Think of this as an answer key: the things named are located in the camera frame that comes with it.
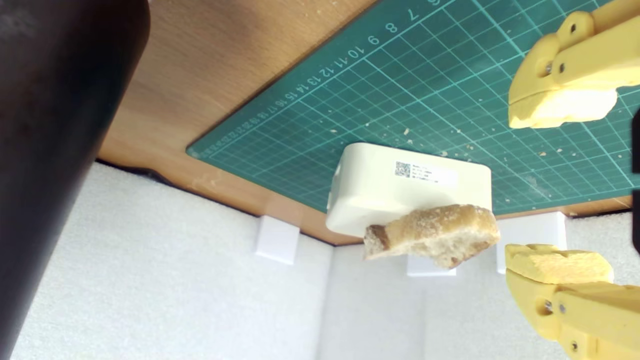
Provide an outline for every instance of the white block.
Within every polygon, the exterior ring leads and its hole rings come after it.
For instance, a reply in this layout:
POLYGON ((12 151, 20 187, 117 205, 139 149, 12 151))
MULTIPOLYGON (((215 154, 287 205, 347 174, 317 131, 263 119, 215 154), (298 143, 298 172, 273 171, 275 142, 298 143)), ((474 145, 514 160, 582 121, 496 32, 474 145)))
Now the white block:
POLYGON ((408 255, 406 274, 411 277, 420 276, 456 276, 456 269, 443 269, 436 266, 431 258, 408 255))
POLYGON ((501 235, 495 247, 498 272, 506 272, 504 246, 507 244, 550 244, 566 250, 565 220, 565 215, 560 211, 498 220, 501 235))
POLYGON ((353 143, 335 171, 326 226, 363 237, 369 225, 387 224, 415 209, 451 204, 492 208, 491 169, 442 156, 353 143))
POLYGON ((299 235, 299 227, 265 215, 260 218, 255 254, 293 265, 299 235))

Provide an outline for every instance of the white sticker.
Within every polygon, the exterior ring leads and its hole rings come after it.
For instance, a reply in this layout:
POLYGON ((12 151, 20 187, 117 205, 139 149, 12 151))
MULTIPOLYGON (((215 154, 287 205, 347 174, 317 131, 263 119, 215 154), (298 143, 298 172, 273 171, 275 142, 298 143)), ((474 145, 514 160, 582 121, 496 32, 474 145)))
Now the white sticker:
POLYGON ((395 174, 396 176, 429 181, 430 183, 443 186, 458 185, 458 173, 456 171, 431 165, 418 165, 396 161, 395 174))

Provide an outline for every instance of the bread slice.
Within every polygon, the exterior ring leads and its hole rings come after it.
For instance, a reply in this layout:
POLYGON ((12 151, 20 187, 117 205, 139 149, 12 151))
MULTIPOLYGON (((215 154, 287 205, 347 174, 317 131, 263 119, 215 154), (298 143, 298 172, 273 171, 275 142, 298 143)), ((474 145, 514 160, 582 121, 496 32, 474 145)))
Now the bread slice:
POLYGON ((500 240, 495 216, 474 205, 415 210, 387 224, 371 225, 364 237, 365 259, 412 254, 454 268, 500 240))

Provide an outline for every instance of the dark cylinder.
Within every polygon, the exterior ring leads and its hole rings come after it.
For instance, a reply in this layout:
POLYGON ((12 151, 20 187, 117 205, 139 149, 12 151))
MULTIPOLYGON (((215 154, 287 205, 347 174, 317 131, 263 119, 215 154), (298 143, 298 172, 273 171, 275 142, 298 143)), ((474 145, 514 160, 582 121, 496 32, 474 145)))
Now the dark cylinder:
MULTIPOLYGON (((634 174, 640 173, 640 109, 631 120, 631 169, 634 174)), ((632 192, 632 232, 631 239, 640 254, 640 190, 632 192)))
POLYGON ((11 355, 149 25, 147 0, 0 0, 2 360, 11 355))

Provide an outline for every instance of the qr code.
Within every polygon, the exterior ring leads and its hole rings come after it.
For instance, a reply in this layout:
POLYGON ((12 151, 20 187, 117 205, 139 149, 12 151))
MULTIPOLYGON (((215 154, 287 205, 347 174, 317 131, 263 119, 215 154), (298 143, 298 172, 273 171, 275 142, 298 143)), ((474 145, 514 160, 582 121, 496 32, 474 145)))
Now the qr code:
POLYGON ((411 164, 401 163, 400 161, 396 161, 396 175, 411 177, 411 164))

